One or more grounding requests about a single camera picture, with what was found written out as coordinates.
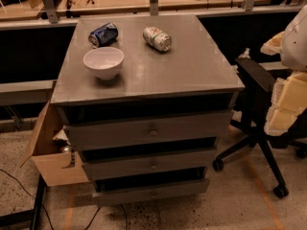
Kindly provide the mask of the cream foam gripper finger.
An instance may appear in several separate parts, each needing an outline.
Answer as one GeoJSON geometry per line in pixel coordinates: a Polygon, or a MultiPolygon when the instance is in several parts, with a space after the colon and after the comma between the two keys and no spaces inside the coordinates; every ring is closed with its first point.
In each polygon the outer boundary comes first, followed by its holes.
{"type": "Polygon", "coordinates": [[[281,52],[283,36],[283,32],[276,34],[274,37],[272,37],[266,43],[263,44],[260,49],[260,52],[269,56],[279,54],[281,52]]]}
{"type": "Polygon", "coordinates": [[[294,71],[288,78],[278,78],[273,86],[265,132],[270,136],[286,133],[307,108],[307,73],[294,71]]]}

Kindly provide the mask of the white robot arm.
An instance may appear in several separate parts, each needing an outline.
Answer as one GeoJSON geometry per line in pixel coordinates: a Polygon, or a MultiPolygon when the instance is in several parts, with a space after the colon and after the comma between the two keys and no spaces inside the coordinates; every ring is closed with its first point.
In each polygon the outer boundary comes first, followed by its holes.
{"type": "Polygon", "coordinates": [[[274,84],[264,126],[270,136],[280,136],[307,108],[307,5],[283,32],[263,44],[261,52],[279,54],[281,63],[292,70],[288,78],[278,78],[274,84]]]}

